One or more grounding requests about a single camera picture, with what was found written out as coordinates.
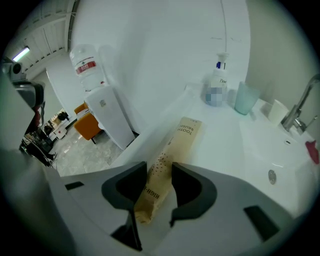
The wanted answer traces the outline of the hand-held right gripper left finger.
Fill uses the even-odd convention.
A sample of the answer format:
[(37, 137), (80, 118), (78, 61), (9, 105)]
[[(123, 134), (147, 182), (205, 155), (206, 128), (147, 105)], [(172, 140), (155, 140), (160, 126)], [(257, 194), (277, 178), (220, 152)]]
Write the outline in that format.
[(147, 180), (147, 163), (63, 176), (61, 181), (84, 215), (115, 243), (116, 253), (142, 255), (134, 206)]

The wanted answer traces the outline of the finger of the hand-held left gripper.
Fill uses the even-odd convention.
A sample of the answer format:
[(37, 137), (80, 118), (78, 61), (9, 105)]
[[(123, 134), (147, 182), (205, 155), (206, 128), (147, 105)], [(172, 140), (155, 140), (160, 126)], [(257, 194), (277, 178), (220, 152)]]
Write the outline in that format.
[(32, 109), (45, 106), (45, 90), (40, 83), (33, 81), (14, 82), (15, 90)]

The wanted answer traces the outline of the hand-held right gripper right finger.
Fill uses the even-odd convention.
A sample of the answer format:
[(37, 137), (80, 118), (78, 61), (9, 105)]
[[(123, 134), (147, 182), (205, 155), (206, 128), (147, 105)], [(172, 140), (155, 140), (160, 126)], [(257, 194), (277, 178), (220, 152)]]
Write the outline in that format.
[(177, 207), (162, 256), (262, 256), (294, 229), (293, 217), (248, 182), (189, 164), (172, 164)]

